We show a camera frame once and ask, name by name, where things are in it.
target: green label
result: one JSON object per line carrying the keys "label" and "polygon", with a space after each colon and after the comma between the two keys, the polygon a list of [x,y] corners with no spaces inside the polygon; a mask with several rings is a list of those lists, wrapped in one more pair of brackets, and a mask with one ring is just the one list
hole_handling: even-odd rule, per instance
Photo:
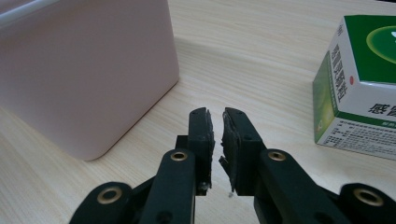
{"label": "green label", "polygon": [[360,81],[396,83],[396,16],[345,16]]}
{"label": "green label", "polygon": [[332,69],[330,68],[330,52],[328,51],[318,70],[313,85],[314,92],[314,125],[315,142],[326,132],[334,120],[336,110],[334,90],[332,89]]}
{"label": "green label", "polygon": [[373,30],[367,35],[367,45],[379,57],[396,63],[396,26]]}

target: medicine box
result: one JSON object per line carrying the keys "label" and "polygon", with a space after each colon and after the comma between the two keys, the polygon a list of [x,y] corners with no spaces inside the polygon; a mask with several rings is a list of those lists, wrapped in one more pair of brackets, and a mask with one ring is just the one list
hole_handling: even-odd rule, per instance
{"label": "medicine box", "polygon": [[396,17],[345,16],[313,94],[316,143],[396,160]]}

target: wooden table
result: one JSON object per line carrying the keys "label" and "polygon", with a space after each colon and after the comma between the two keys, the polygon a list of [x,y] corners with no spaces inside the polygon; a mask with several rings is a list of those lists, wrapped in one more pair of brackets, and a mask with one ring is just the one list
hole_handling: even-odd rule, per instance
{"label": "wooden table", "polygon": [[396,161],[314,143],[312,81],[342,16],[395,15],[368,0],[169,0],[180,81],[102,158],[75,160],[0,109],[0,223],[67,223],[96,186],[137,186],[206,106],[216,147],[213,189],[196,223],[258,223],[252,198],[229,197],[222,154],[224,107],[247,113],[268,147],[288,151],[322,187],[361,182],[396,199]]}

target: cardboard box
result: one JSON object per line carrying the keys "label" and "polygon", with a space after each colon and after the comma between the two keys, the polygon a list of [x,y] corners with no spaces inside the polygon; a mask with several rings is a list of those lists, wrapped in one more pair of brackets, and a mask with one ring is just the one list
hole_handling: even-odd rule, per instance
{"label": "cardboard box", "polygon": [[396,17],[345,16],[313,91],[316,143],[396,160]]}

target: pink plastic box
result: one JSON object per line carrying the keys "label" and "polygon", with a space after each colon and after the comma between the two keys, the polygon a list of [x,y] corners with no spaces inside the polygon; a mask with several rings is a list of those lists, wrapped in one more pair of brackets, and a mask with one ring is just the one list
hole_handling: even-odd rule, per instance
{"label": "pink plastic box", "polygon": [[177,79],[167,1],[0,2],[0,106],[73,157],[103,155]]}

